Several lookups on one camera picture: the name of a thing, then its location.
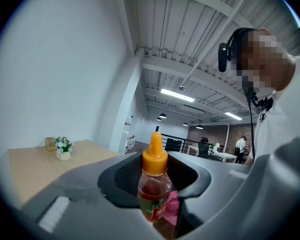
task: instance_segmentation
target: table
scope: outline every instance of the table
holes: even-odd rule
[[[228,163],[235,163],[236,156],[228,153],[222,153],[222,152],[214,152],[213,154],[216,157],[219,157],[222,162],[228,162]]]
[[[186,152],[188,155],[189,155],[190,148],[193,149],[194,151],[196,151],[196,154],[195,154],[196,156],[199,155],[199,148],[196,146],[192,146],[192,145],[188,146],[188,151]]]
[[[68,161],[59,160],[56,157],[56,151],[48,151],[43,146],[10,149],[8,153],[11,176],[21,206],[69,170],[121,156],[121,154],[96,146],[89,140],[74,142],[71,159]]]

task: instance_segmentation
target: white wall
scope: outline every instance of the white wall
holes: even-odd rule
[[[135,140],[138,142],[142,138],[142,125],[147,116],[147,112],[143,90],[139,82],[128,113],[129,117],[133,116],[129,132],[131,135],[135,135]]]
[[[92,140],[127,49],[114,0],[25,0],[0,38],[0,157]]]
[[[104,106],[105,113],[100,124],[97,143],[114,152],[119,151],[124,123],[142,74],[143,58],[144,49],[138,49],[135,57],[130,58],[118,72]]]
[[[182,121],[174,116],[173,113],[164,112],[167,116],[166,119],[162,119],[162,121],[156,120],[156,118],[161,114],[160,110],[158,112],[149,111],[146,119],[142,125],[142,131],[140,134],[140,138],[137,139],[139,142],[143,142],[146,144],[150,143],[151,135],[155,132],[156,126],[159,126],[159,132],[180,137],[186,139],[188,136],[189,127],[183,126]]]

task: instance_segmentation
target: orange bottle cap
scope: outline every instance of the orange bottle cap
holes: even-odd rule
[[[142,153],[142,170],[149,175],[161,175],[166,172],[168,153],[162,147],[162,135],[154,132],[148,149]]]

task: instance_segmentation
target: person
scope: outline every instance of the person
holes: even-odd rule
[[[245,141],[246,137],[242,136],[241,139],[239,139],[235,144],[234,153],[237,156],[235,163],[241,164],[243,162],[243,156],[245,152]]]
[[[202,143],[208,143],[209,140],[208,140],[207,137],[202,137],[201,140],[200,140],[200,142],[202,142]]]
[[[255,159],[271,154],[283,144],[300,137],[300,55],[287,53],[269,31],[248,29],[232,41],[232,64],[253,81],[253,87],[273,90],[272,106],[264,108],[254,134]],[[246,165],[253,165],[252,150]]]

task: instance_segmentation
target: fluorescent light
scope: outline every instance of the fluorescent light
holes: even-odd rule
[[[237,120],[242,120],[242,118],[238,117],[238,116],[235,116],[234,114],[231,114],[230,112],[225,112],[226,115],[230,116],[230,117],[233,117]]]
[[[190,98],[188,96],[185,96],[185,95],[182,95],[182,94],[170,91],[170,90],[162,89],[161,93],[167,94],[167,95],[170,95],[170,96],[173,96],[173,97],[176,97],[176,98],[180,98],[180,99],[183,99],[183,100],[188,101],[188,102],[194,102],[194,98]]]

